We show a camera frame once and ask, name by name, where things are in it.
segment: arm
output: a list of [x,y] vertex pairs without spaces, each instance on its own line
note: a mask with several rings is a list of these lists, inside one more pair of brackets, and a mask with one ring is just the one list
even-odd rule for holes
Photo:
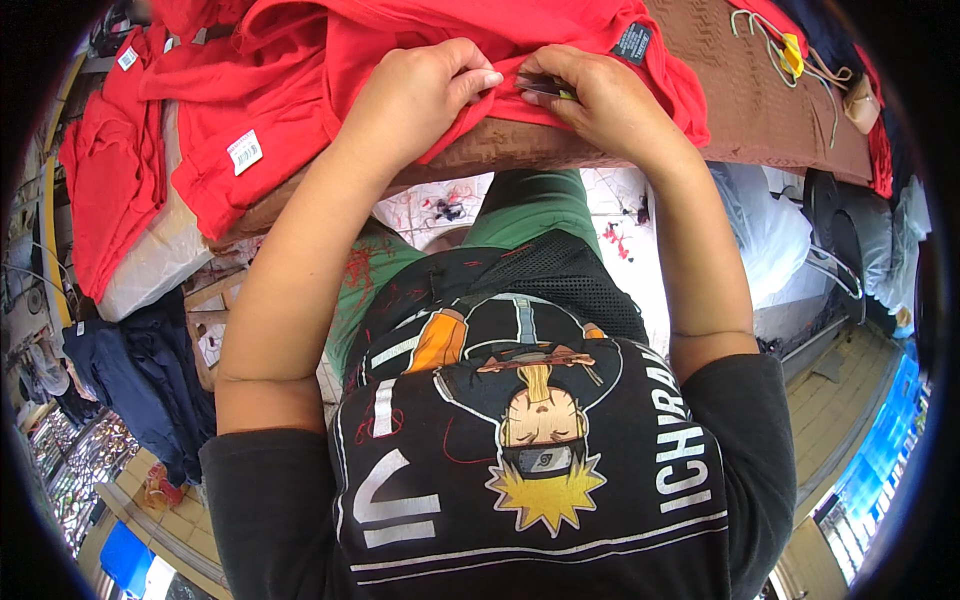
[[670,360],[683,382],[731,354],[757,353],[750,288],[727,214],[700,153],[636,74],[610,57],[547,46],[520,71],[577,88],[580,103],[524,92],[586,141],[630,160],[657,192],[657,244],[670,311]]
[[502,81],[465,38],[393,50],[377,65],[264,240],[230,311],[216,386],[219,434],[324,431],[315,371],[350,245],[396,173],[476,94]]

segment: small tool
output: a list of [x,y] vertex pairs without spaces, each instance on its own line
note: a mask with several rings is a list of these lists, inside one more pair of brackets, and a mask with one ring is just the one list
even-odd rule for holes
[[546,75],[544,73],[517,73],[514,86],[538,94],[557,96],[565,100],[580,102],[580,99],[577,98],[577,89],[573,85],[553,75]]

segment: dark blue clothing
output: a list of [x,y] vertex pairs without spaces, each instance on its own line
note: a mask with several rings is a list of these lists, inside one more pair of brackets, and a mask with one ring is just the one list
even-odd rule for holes
[[174,486],[199,484],[198,452],[216,434],[213,394],[197,377],[183,296],[170,292],[119,324],[99,319],[63,331],[81,380],[167,467]]
[[[840,20],[826,7],[823,0],[773,0],[783,12],[796,23],[806,35],[806,41],[816,49],[824,64],[834,73],[847,66],[853,73],[864,73],[863,60],[853,48],[850,34]],[[884,108],[880,114],[890,140],[893,155],[893,191],[891,203],[900,202],[900,192],[910,182],[914,173],[913,162],[907,154],[902,138],[900,122],[893,111]]]

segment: hand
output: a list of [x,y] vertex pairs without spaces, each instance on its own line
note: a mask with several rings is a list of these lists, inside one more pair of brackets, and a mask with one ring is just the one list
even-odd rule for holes
[[600,150],[630,160],[657,178],[700,154],[643,81],[616,59],[551,45],[530,55],[520,72],[548,73],[577,89],[580,102],[532,91],[522,98],[548,108]]
[[479,101],[479,92],[502,82],[465,37],[391,50],[360,90],[334,144],[392,178],[440,139],[461,108]]

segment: person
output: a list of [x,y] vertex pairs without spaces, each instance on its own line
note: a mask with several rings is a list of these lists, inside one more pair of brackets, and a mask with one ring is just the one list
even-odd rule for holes
[[[780,363],[697,150],[617,60],[520,71],[657,193],[669,364],[598,256],[576,171],[493,180],[464,244],[368,221],[398,171],[503,76],[469,40],[393,50],[313,162],[230,313],[202,452],[244,598],[753,598],[792,530]],[[324,422],[326,350],[345,394]]]

